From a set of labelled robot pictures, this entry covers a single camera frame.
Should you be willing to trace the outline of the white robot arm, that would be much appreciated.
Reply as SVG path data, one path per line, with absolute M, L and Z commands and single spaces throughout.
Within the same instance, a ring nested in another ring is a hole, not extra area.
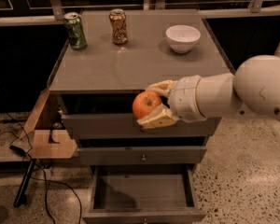
M 265 118 L 280 121 L 280 57 L 254 56 L 237 70 L 210 77 L 164 80 L 147 87 L 168 99 L 137 122 L 145 129 L 212 118 Z

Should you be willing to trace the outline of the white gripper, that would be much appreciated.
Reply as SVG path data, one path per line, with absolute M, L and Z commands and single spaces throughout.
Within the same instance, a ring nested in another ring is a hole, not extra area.
M 143 129 L 155 129 L 175 125 L 179 120 L 186 123 L 205 121 L 200 112 L 196 91 L 200 76 L 183 77 L 175 80 L 164 80 L 146 87 L 146 91 L 154 91 L 159 96 L 168 98 L 167 107 L 158 105 L 149 115 L 137 120 Z

